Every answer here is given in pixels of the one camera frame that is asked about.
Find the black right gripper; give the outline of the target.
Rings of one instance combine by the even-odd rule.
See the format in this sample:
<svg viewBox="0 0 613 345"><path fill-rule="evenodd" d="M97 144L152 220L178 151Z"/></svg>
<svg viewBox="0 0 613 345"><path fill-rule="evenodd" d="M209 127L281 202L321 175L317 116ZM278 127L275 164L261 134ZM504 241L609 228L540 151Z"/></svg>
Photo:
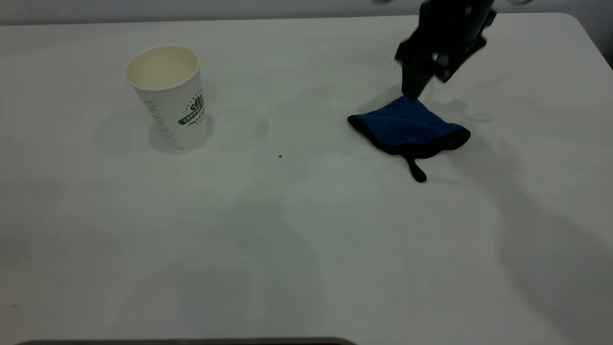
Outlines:
<svg viewBox="0 0 613 345"><path fill-rule="evenodd" d="M416 101L432 77L447 81L461 62L486 44L484 29L491 26L497 12L492 0L425 0L420 5L418 26L397 48L395 59L401 65L401 92ZM432 62L418 58L431 57Z"/></svg>

